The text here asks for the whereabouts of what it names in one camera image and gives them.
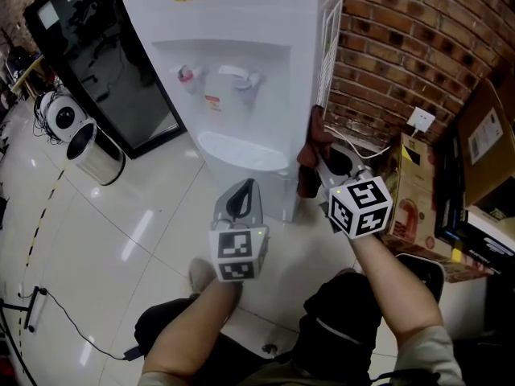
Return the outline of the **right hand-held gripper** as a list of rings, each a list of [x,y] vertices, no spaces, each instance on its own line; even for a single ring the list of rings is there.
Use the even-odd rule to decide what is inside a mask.
[[[354,151],[333,143],[328,165],[320,158],[315,168],[325,198],[320,207],[333,232],[350,240],[384,230],[393,206],[383,179],[363,165]]]

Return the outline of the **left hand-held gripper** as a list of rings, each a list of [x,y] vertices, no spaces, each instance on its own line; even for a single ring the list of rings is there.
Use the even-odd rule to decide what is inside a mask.
[[[208,242],[218,280],[257,279],[270,237],[269,228],[261,224],[263,212],[258,182],[246,179],[231,186],[216,201],[213,219],[216,222],[208,233]],[[237,221],[252,227],[233,223]]]

